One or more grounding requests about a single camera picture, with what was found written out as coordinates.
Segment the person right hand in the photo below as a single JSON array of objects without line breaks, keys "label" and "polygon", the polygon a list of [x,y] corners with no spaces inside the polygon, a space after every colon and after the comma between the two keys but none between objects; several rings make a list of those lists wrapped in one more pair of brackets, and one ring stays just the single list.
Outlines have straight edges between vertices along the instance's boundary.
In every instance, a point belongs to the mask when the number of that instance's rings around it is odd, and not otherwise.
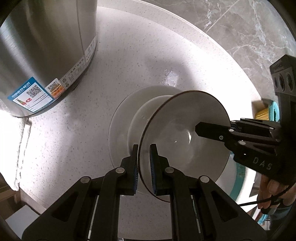
[{"label": "person right hand", "polygon": [[[280,184],[278,181],[262,175],[257,200],[260,201],[276,196],[287,188],[287,185]],[[295,184],[287,192],[285,192],[280,199],[282,199],[284,206],[292,205],[293,202],[295,202]]]}]

